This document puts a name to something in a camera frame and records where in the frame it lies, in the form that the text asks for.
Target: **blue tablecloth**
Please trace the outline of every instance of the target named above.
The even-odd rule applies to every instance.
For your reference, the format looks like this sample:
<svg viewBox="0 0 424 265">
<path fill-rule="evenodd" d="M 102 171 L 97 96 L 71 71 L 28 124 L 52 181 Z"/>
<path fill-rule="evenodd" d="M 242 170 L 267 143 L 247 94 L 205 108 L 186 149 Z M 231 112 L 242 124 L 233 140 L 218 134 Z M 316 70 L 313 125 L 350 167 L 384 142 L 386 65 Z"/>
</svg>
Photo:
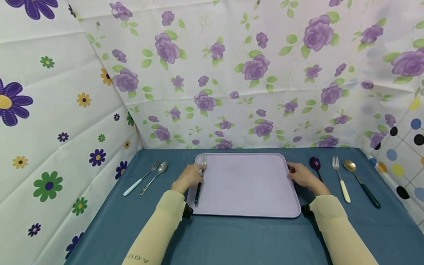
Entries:
<svg viewBox="0 0 424 265">
<path fill-rule="evenodd" d="M 120 265 L 133 241 L 152 215 L 164 191 L 200 153 L 276 152 L 287 161 L 305 165 L 311 156 L 321 160 L 320 173 L 332 194 L 342 202 L 349 220 L 380 265 L 424 264 L 424 235 L 401 202 L 357 148 L 295 148 L 237 150 L 141 150 L 131 160 L 65 265 Z M 351 204 L 345 203 L 331 157 L 353 160 L 357 174 L 380 201 L 376 209 L 353 174 L 340 169 Z M 156 159 L 168 161 L 143 196 L 123 192 L 143 176 Z M 296 186 L 301 205 L 313 195 Z M 194 215 L 183 219 L 167 249 L 164 265 L 322 265 L 331 264 L 317 226 L 302 214 L 296 219 L 241 218 Z"/>
</svg>

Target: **silver spoon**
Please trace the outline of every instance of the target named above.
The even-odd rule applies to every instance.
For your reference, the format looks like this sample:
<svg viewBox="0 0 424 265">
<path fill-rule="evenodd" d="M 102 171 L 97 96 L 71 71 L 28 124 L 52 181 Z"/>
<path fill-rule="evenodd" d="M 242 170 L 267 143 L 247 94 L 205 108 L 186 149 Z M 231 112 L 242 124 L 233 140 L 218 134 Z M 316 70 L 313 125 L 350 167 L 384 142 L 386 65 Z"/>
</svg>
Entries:
<svg viewBox="0 0 424 265">
<path fill-rule="evenodd" d="M 160 164 L 159 173 L 152 180 L 150 180 L 149 183 L 147 183 L 147 185 L 138 193 L 138 196 L 143 195 L 144 192 L 147 190 L 147 188 L 149 188 L 150 184 L 152 184 L 153 180 L 155 180 L 155 178 L 159 176 L 160 174 L 164 173 L 167 168 L 168 168 L 168 163 L 166 161 Z"/>
</svg>

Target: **cutlery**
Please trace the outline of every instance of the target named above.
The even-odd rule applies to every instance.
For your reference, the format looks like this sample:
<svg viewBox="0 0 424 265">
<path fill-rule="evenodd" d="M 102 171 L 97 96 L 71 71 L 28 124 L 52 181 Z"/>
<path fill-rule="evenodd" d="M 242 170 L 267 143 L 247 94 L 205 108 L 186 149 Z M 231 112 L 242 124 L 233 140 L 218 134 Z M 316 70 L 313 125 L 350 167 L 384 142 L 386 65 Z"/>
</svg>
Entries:
<svg viewBox="0 0 424 265">
<path fill-rule="evenodd" d="M 350 203 L 349 193 L 347 192 L 346 185 L 345 185 L 344 181 L 342 180 L 342 177 L 340 176 L 340 172 L 339 172 L 340 165 L 339 165 L 338 156 L 333 156 L 333 168 L 337 171 L 337 175 L 339 175 L 340 187 L 342 188 L 343 197 L 345 198 L 345 201 L 347 203 Z"/>
<path fill-rule="evenodd" d="M 380 209 L 381 205 L 380 203 L 377 201 L 377 199 L 374 197 L 374 195 L 372 194 L 372 192 L 369 190 L 369 188 L 362 183 L 362 181 L 358 178 L 358 176 L 355 174 L 355 170 L 356 170 L 356 165 L 354 162 L 350 161 L 350 160 L 345 160 L 343 162 L 343 166 L 345 167 L 345 169 L 347 169 L 348 171 L 352 172 L 355 175 L 355 178 L 358 180 L 359 184 L 361 185 L 361 188 L 364 190 L 365 194 L 368 196 L 368 199 L 370 199 L 370 201 L 372 202 L 372 204 L 377 208 Z"/>
<path fill-rule="evenodd" d="M 318 171 L 321 168 L 321 162 L 319 161 L 318 157 L 315 157 L 315 156 L 311 157 L 311 159 L 309 159 L 309 165 L 311 166 L 313 170 L 317 172 L 319 180 L 323 182 L 321 174 Z"/>
<path fill-rule="evenodd" d="M 207 156 L 203 155 L 201 156 L 201 165 L 203 165 L 205 167 L 204 170 L 202 170 L 201 175 L 204 176 L 205 174 L 205 170 L 208 167 L 208 161 L 207 161 Z M 200 187 L 202 186 L 202 183 L 197 184 L 197 190 L 196 190 L 196 197 L 194 198 L 194 205 L 197 205 L 197 203 L 199 202 L 199 195 L 200 195 Z"/>
<path fill-rule="evenodd" d="M 156 168 L 158 167 L 158 165 L 159 165 L 159 160 L 156 160 L 156 162 L 153 164 L 153 166 L 152 166 L 152 168 L 150 169 L 150 171 L 149 172 L 147 172 L 147 174 L 146 175 L 144 175 L 144 177 L 142 177 L 141 179 L 139 179 L 139 180 L 137 180 L 134 184 L 132 184 L 131 185 L 131 187 L 129 187 L 125 192 L 124 192 L 124 196 L 127 196 L 135 187 L 137 187 L 137 185 L 138 184 L 140 184 L 140 182 L 141 181 L 143 181 L 143 179 L 145 178 L 145 177 L 147 177 L 147 175 L 150 173 L 150 172 L 152 172 L 152 171 L 155 171 L 156 170 Z"/>
<path fill-rule="evenodd" d="M 166 161 L 160 164 L 158 174 L 152 180 L 150 180 L 149 183 L 147 183 L 147 185 L 138 193 L 138 196 L 143 195 L 144 192 L 147 190 L 147 188 L 149 188 L 150 184 L 152 184 L 153 180 L 155 180 L 155 178 L 159 176 L 160 174 L 164 173 L 167 168 L 168 168 L 168 163 Z"/>
</svg>

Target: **green flower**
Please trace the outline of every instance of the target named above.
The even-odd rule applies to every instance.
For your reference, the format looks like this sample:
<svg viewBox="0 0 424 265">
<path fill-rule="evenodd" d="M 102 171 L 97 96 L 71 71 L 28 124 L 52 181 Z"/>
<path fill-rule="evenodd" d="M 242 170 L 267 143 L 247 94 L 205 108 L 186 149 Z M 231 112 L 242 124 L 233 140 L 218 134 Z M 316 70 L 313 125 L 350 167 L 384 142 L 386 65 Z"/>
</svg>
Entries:
<svg viewBox="0 0 424 265">
<path fill-rule="evenodd" d="M 81 197 L 77 199 L 77 201 L 74 203 L 72 207 L 74 207 L 74 209 L 72 210 L 72 213 L 76 214 L 76 216 L 78 216 L 79 214 L 83 214 L 84 209 L 88 207 L 87 200 L 84 200 L 84 197 Z"/>
<path fill-rule="evenodd" d="M 34 191 L 33 196 L 41 196 L 40 202 L 45 202 L 49 197 L 53 200 L 56 198 L 56 192 L 62 190 L 62 185 L 59 185 L 62 180 L 62 177 L 57 177 L 56 171 L 53 171 L 50 175 L 44 172 L 41 175 L 41 179 L 34 181 L 34 186 L 38 189 Z"/>
<path fill-rule="evenodd" d="M 99 135 L 99 142 L 103 142 L 106 139 L 104 134 Z"/>
<path fill-rule="evenodd" d="M 54 67 L 53 59 L 48 58 L 47 56 L 46 57 L 41 57 L 40 63 L 42 63 L 43 66 L 44 67 L 47 67 L 47 68 L 50 68 L 50 67 L 53 68 Z"/>
</svg>

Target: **yellow flower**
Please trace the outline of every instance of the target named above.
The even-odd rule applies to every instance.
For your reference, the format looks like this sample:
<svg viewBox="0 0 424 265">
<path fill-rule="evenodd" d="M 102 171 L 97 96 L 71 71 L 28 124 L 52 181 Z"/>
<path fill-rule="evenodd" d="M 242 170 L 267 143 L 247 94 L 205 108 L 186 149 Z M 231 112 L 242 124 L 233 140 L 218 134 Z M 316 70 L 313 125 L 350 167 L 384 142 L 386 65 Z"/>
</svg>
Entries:
<svg viewBox="0 0 424 265">
<path fill-rule="evenodd" d="M 81 93 L 78 95 L 77 102 L 80 103 L 80 107 L 86 108 L 90 106 L 91 98 L 89 94 Z"/>
<path fill-rule="evenodd" d="M 108 86 L 110 86 L 110 84 L 113 83 L 112 79 L 104 68 L 102 68 L 102 73 L 100 74 L 100 77 L 103 78 L 103 84 L 107 84 Z"/>
<path fill-rule="evenodd" d="M 24 168 L 26 165 L 28 165 L 28 159 L 26 159 L 24 156 L 17 156 L 16 159 L 13 159 L 12 166 L 18 168 Z"/>
</svg>

